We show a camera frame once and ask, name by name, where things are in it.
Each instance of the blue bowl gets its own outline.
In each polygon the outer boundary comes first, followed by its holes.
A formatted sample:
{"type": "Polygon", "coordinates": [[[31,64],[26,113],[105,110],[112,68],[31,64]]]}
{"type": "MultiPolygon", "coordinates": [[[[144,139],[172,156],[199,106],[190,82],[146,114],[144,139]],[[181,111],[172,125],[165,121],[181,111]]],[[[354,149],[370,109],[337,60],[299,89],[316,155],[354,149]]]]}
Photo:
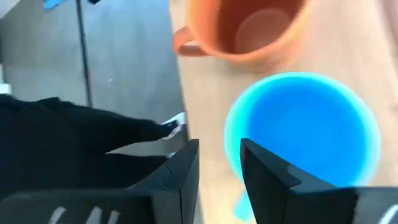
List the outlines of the blue bowl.
{"type": "Polygon", "coordinates": [[[380,131],[348,87],[314,73],[283,73],[250,86],[226,119],[224,149],[238,179],[249,138],[337,187],[364,185],[377,169],[380,131]]]}

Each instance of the orange mug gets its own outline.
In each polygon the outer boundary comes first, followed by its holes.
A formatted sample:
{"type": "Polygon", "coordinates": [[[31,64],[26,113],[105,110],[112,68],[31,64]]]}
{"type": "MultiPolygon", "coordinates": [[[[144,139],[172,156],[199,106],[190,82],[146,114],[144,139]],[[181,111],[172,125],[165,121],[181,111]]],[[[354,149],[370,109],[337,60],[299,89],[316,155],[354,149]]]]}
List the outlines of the orange mug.
{"type": "Polygon", "coordinates": [[[312,0],[189,0],[174,51],[230,62],[277,65],[300,45],[312,0]],[[198,45],[187,45],[195,40],[198,45]]]}

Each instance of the table surface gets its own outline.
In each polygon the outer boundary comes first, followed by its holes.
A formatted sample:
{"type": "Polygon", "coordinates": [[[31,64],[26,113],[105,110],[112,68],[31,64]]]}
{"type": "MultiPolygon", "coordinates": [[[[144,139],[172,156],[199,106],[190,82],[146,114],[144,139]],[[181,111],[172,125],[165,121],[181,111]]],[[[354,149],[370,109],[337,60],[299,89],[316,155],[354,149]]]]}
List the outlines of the table surface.
{"type": "MultiPolygon", "coordinates": [[[[170,0],[174,30],[185,24],[186,1],[170,0]]],[[[303,49],[289,65],[262,75],[244,73],[214,57],[179,57],[190,135],[200,139],[203,222],[242,223],[233,207],[244,189],[223,150],[223,128],[234,100],[268,75],[308,71],[333,77],[372,109],[381,129],[382,156],[370,185],[398,185],[398,80],[396,45],[381,0],[318,0],[303,49]]]]}

